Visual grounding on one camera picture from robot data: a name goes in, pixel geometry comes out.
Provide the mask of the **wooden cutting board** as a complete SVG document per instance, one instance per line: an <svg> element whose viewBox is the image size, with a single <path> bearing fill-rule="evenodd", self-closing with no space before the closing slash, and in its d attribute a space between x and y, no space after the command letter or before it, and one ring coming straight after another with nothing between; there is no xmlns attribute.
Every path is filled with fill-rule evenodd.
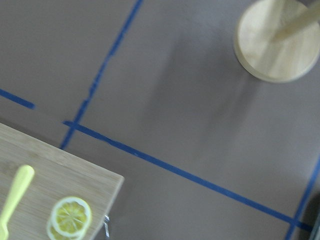
<svg viewBox="0 0 320 240"><path fill-rule="evenodd" d="M85 200L92 221L85 239L93 240L117 197L124 177L7 125L0 125L0 203L22 165L34 178L8 223L10 240L47 240L47 222L56 202L75 196Z"/></svg>

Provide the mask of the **upper lemon slice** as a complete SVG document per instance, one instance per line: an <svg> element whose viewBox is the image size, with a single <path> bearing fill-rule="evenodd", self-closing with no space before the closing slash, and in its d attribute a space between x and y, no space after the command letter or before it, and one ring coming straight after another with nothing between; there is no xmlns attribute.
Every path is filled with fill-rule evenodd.
<svg viewBox="0 0 320 240"><path fill-rule="evenodd" d="M50 222L61 236L84 236L92 222L92 210L89 204L79 197L64 197L53 206Z"/></svg>

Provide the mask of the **wooden mug tree stand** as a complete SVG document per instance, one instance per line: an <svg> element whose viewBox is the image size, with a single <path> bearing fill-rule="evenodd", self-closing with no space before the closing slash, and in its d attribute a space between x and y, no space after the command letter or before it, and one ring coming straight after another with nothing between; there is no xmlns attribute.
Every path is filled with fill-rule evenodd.
<svg viewBox="0 0 320 240"><path fill-rule="evenodd" d="M311 10L299 0L257 0L241 15L233 49L254 77L287 83L307 74L320 57L320 24L307 26Z"/></svg>

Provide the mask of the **yellow plastic knife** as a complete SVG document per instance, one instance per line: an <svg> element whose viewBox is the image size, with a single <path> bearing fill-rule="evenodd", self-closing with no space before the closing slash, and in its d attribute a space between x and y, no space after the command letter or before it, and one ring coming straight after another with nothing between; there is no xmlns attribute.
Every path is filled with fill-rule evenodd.
<svg viewBox="0 0 320 240"><path fill-rule="evenodd" d="M0 214L0 239L9 237L8 223L19 202L31 184L35 170L30 165L22 165L17 170Z"/></svg>

